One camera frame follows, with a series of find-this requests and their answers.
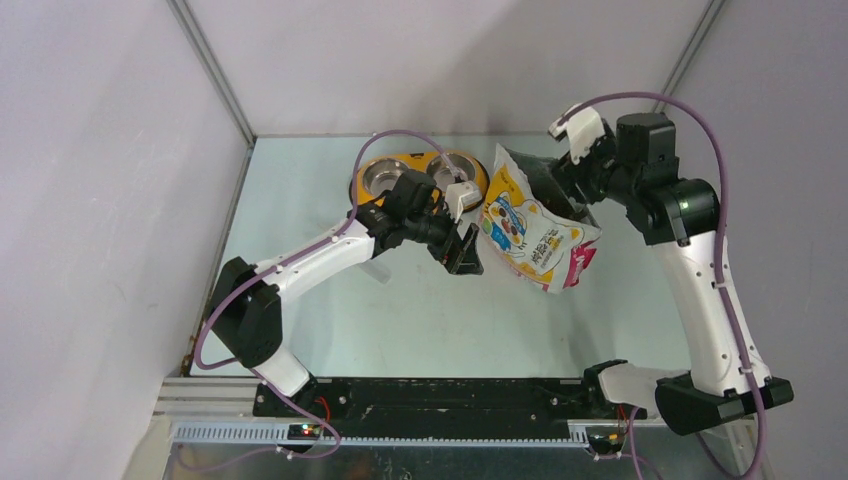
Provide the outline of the colourful pet food bag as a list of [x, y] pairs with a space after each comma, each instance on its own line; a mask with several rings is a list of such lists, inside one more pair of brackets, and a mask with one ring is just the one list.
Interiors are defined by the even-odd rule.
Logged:
[[547, 293], [579, 284], [602, 235], [588, 207], [556, 183], [556, 163], [497, 145], [481, 213], [493, 249], [517, 275]]

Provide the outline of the clear plastic scoop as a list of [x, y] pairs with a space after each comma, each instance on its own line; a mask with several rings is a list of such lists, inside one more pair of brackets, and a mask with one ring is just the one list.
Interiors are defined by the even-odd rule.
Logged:
[[380, 284], [387, 284], [392, 277], [389, 267], [377, 259], [368, 260], [359, 265], [359, 268]]

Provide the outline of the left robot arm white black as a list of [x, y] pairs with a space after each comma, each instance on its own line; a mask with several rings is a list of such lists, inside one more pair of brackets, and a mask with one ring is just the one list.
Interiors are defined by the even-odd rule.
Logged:
[[208, 304], [201, 334], [214, 333], [233, 361], [252, 371], [292, 416], [316, 403], [308, 369], [283, 345], [282, 310], [287, 301], [330, 277], [370, 261], [403, 242], [427, 248], [451, 275], [480, 275], [477, 225], [460, 229], [468, 206], [480, 203], [473, 181], [440, 189], [424, 172], [407, 171], [392, 189], [354, 204], [348, 216], [313, 244], [257, 264], [235, 257], [224, 264]]

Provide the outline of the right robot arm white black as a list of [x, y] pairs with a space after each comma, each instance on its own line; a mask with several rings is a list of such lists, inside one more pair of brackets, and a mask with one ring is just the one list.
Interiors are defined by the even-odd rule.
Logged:
[[718, 195], [709, 182], [679, 174], [675, 124], [661, 113], [636, 113], [609, 125], [586, 109], [564, 114], [549, 134], [569, 144], [551, 170], [558, 186], [583, 204], [622, 205], [659, 260], [691, 363], [687, 371], [624, 360], [588, 368], [585, 411], [606, 418], [621, 404], [639, 407], [685, 436], [791, 402], [791, 383], [771, 373], [741, 312]]

